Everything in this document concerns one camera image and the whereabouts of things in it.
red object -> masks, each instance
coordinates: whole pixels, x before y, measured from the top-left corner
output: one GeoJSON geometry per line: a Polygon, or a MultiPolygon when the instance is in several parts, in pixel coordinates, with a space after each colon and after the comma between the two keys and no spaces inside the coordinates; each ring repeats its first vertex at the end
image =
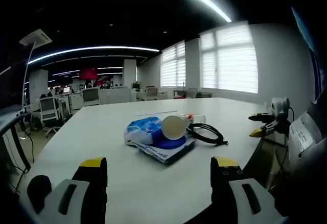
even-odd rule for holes
{"type": "Polygon", "coordinates": [[[99,86],[99,85],[103,85],[103,82],[102,81],[96,81],[96,85],[99,86]]]}
{"type": "Polygon", "coordinates": [[[95,80],[98,78],[97,68],[81,68],[80,80],[95,80]]]}

potted plant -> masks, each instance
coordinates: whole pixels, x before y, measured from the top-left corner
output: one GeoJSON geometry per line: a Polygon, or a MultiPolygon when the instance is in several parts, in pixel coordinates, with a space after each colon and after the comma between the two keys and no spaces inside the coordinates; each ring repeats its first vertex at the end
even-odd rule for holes
{"type": "Polygon", "coordinates": [[[138,81],[135,81],[135,82],[132,84],[132,89],[135,89],[137,92],[139,92],[139,90],[141,89],[141,83],[138,82],[138,81]]]}

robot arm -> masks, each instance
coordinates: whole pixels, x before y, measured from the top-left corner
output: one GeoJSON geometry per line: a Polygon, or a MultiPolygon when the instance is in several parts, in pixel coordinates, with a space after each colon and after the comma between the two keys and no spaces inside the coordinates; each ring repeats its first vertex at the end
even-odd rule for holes
{"type": "Polygon", "coordinates": [[[261,121],[264,126],[254,130],[250,137],[264,137],[275,131],[288,136],[291,123],[287,120],[290,101],[288,98],[273,98],[271,103],[272,114],[258,113],[249,117],[253,121],[261,121]]]}

white wall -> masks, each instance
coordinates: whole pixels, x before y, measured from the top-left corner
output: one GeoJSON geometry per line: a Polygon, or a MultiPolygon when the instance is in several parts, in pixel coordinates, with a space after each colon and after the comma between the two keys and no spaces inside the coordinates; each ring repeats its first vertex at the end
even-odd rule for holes
{"type": "MultiPolygon", "coordinates": [[[[250,25],[258,62],[258,94],[219,89],[201,89],[214,97],[263,104],[287,96],[299,117],[314,101],[314,74],[310,53],[297,29],[278,24],[250,25]]],[[[186,87],[200,88],[198,39],[185,43],[186,87]]],[[[138,67],[142,88],[160,87],[160,55],[138,67]]],[[[174,88],[162,88],[172,98],[174,88]]]]}
{"type": "Polygon", "coordinates": [[[160,87],[160,55],[137,67],[137,79],[142,89],[147,86],[160,87]]]}
{"type": "Polygon", "coordinates": [[[136,60],[125,59],[123,66],[123,85],[131,88],[136,81],[136,60]]]}
{"type": "Polygon", "coordinates": [[[29,90],[30,90],[30,102],[34,102],[40,98],[42,94],[47,94],[48,91],[48,71],[37,70],[30,73],[29,76],[29,90]]]}

blue lid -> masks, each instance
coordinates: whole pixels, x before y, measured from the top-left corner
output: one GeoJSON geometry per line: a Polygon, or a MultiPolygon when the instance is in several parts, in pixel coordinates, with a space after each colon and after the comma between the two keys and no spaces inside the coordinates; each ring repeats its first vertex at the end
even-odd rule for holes
{"type": "Polygon", "coordinates": [[[161,149],[174,149],[182,146],[186,142],[185,136],[178,140],[169,140],[166,137],[162,137],[161,140],[156,141],[153,146],[161,149]]]}

